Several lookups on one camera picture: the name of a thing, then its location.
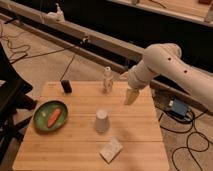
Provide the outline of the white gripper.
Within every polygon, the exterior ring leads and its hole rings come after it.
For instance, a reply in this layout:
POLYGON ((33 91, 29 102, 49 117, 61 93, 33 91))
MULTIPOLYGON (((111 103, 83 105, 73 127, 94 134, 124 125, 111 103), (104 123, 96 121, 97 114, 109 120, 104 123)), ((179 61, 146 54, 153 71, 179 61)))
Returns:
POLYGON ((139 96, 139 90, 144 89, 157 76, 157 73, 150 70, 147 66, 133 66, 128 71, 122 73, 119 78, 128 82, 132 89, 126 90, 125 105, 131 105, 139 96))

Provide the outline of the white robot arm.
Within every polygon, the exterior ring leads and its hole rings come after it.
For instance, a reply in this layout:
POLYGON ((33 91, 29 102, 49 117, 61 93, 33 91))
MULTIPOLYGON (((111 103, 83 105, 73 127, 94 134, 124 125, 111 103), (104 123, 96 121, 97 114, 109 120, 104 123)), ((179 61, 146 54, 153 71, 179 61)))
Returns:
POLYGON ((174 81, 213 113, 213 76, 184 63, 181 56, 181 48, 174 43, 152 44, 145 48, 142 60, 121 75, 129 85, 124 104, 131 105, 140 90, 162 75, 174 81))

